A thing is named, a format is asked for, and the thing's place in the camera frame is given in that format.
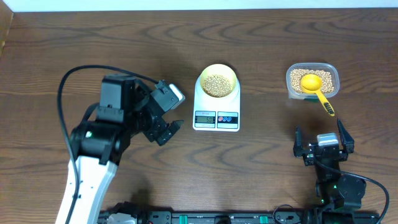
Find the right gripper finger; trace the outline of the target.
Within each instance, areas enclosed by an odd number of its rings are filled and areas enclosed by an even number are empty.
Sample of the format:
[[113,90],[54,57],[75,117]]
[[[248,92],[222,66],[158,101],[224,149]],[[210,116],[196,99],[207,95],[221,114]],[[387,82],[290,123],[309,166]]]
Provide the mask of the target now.
[[300,157],[303,154],[302,132],[298,126],[295,130],[295,142],[293,146],[293,152],[295,157]]
[[341,140],[343,149],[348,154],[354,153],[354,139],[349,134],[349,132],[347,132],[347,130],[343,126],[343,123],[341,122],[340,119],[337,119],[337,126],[338,126],[338,131],[339,131],[340,140]]

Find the yellow measuring scoop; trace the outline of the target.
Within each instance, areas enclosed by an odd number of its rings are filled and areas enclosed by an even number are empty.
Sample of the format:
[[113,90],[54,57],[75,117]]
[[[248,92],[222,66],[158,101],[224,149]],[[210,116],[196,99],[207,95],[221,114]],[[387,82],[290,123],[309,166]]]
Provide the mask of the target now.
[[332,105],[321,91],[322,84],[321,78],[315,74],[305,75],[300,81],[302,91],[307,94],[315,94],[324,107],[325,111],[330,116],[335,116],[335,111]]

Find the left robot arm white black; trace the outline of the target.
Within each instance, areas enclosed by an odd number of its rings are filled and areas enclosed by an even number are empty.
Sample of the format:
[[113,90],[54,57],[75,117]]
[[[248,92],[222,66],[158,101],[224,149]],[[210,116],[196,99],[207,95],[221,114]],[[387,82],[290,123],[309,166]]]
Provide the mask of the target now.
[[67,137],[71,158],[56,222],[96,223],[131,138],[142,133],[150,142],[163,146],[183,124],[182,120],[167,123],[163,115],[184,99],[183,93],[165,80],[150,89],[134,76],[105,76],[100,101],[87,108]]

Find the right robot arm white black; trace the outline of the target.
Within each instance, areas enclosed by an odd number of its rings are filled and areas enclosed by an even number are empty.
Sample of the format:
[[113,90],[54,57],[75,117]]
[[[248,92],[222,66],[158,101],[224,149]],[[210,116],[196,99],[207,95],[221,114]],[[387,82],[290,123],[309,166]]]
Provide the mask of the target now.
[[304,212],[302,223],[354,223],[354,213],[361,208],[366,191],[363,179],[344,174],[340,162],[354,152],[354,139],[337,121],[339,135],[319,134],[317,142],[304,146],[300,128],[295,130],[294,156],[306,166],[314,166],[317,176],[315,191],[322,204]]

